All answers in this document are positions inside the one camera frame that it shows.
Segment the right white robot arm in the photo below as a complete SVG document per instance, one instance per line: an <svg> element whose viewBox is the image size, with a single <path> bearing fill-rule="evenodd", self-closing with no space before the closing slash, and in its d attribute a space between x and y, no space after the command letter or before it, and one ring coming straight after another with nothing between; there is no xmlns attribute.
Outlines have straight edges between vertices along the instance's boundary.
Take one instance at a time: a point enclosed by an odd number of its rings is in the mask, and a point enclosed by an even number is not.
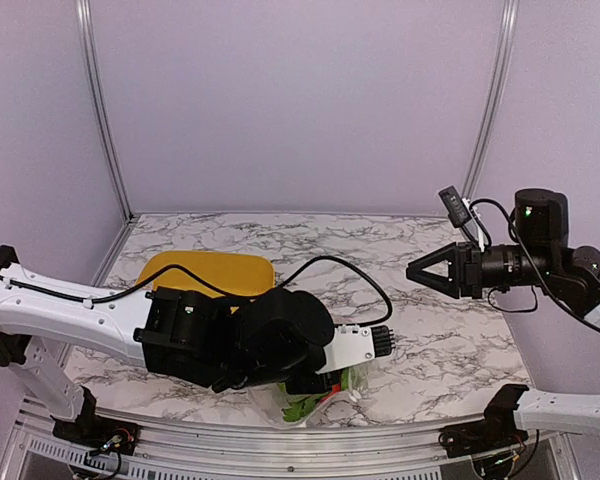
<svg viewBox="0 0 600 480"><path fill-rule="evenodd" d="M546 189L522 189L504 218L511 244L492 244L480 228L477 236L410 262L407 279L454 299L535 287L600 334L600 251L569 247L567 197ZM443 428L439 443L455 458L522 442L532 430L600 438L600 394L550 393L506 384L489 401L482 419Z"/></svg>

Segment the clear zip top bag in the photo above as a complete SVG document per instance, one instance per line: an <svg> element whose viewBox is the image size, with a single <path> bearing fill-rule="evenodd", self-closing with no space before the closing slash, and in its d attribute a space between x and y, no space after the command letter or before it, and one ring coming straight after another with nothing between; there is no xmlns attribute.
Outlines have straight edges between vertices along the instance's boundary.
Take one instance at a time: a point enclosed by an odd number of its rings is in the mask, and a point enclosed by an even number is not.
<svg viewBox="0 0 600 480"><path fill-rule="evenodd" d="M339 383L327 393L290 394L284 383L253 387L247 397L261 419L269 426L286 430L306 427L326 414L338 401L359 405L370 396L372 376L378 372L375 362L347 367Z"/></svg>

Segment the green toy leafy vegetable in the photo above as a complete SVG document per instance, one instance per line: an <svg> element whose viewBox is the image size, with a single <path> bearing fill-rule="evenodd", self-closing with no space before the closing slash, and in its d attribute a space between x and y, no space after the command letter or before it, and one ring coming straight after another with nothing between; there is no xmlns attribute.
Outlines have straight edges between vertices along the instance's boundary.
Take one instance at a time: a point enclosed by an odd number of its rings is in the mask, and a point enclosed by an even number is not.
<svg viewBox="0 0 600 480"><path fill-rule="evenodd" d="M333 385L341 391L330 394ZM278 384L282 396L280 411L287 424L308 420L315 412L334 400L360 400L368 389L368 368L347 367L334 372L312 374L308 377Z"/></svg>

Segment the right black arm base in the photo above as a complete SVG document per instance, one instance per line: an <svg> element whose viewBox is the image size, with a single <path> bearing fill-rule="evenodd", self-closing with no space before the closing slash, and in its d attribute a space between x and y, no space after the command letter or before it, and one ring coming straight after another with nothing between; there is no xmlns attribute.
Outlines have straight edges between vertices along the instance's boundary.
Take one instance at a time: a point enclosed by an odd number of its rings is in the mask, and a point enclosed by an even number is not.
<svg viewBox="0 0 600 480"><path fill-rule="evenodd" d="M438 436L439 445L449 458L522 445L529 435L516 426L514 412L521 396L529 390L524 384L505 384L489 401L481 420L443 427Z"/></svg>

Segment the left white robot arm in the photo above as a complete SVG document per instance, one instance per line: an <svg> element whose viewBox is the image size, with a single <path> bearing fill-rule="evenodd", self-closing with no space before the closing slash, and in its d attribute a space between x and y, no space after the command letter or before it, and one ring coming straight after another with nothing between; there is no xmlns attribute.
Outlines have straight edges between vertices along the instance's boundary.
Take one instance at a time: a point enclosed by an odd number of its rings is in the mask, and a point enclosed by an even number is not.
<svg viewBox="0 0 600 480"><path fill-rule="evenodd" d="M0 365L16 371L86 445L105 438L94 396L47 358L47 339L97 350L221 393L286 382L327 387L342 369L336 327L312 294L273 283L259 257L178 252L112 293L37 275L0 249Z"/></svg>

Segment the yellow plastic basket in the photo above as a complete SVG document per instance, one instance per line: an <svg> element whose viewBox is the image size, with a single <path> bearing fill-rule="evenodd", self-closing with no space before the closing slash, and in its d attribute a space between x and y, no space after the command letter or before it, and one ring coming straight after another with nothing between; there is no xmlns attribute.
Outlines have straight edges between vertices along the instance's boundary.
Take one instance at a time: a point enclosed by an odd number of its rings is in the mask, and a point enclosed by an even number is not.
<svg viewBox="0 0 600 480"><path fill-rule="evenodd" d="M263 257L210 251L167 251L152 257L136 283L169 264L181 265L226 292L243 296L265 293L275 285L275 270Z"/></svg>

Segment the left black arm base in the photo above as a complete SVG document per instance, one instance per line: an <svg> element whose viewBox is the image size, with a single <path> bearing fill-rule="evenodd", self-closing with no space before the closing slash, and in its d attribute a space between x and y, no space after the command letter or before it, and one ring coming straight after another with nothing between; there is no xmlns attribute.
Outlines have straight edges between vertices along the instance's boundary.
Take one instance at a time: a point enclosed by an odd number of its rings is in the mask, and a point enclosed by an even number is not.
<svg viewBox="0 0 600 480"><path fill-rule="evenodd" d="M78 445L90 447L95 455L116 450L131 456L136 449L140 427L138 424L96 413L96 398L86 387L81 387L82 406L71 420L51 416L53 435Z"/></svg>

